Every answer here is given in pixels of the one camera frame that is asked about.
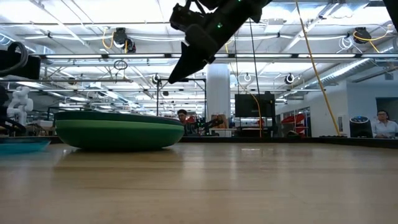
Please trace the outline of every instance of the person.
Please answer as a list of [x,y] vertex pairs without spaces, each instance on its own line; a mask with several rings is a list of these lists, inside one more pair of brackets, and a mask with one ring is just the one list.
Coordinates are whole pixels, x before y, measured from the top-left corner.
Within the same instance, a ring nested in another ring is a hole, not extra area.
[[398,133],[398,124],[389,121],[389,115],[385,110],[377,112],[377,121],[372,124],[373,136],[375,138],[391,138]]
[[194,125],[192,123],[187,122],[187,111],[181,109],[177,112],[177,114],[178,114],[178,119],[180,120],[182,125],[184,125],[184,136],[196,134],[197,132],[195,130]]

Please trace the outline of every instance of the white column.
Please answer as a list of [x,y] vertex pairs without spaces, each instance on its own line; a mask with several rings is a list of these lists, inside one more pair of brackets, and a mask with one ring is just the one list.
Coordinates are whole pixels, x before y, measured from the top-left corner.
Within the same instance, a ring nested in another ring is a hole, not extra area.
[[224,114],[231,116],[231,92],[229,69],[227,64],[211,64],[207,66],[207,120],[212,115]]

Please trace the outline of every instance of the green bowl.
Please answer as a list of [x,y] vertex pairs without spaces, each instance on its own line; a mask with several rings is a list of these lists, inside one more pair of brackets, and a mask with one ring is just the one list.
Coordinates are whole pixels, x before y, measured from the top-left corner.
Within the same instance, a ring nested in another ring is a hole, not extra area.
[[158,149],[179,142],[184,134],[177,120],[137,114],[60,112],[55,125],[65,144],[82,149]]

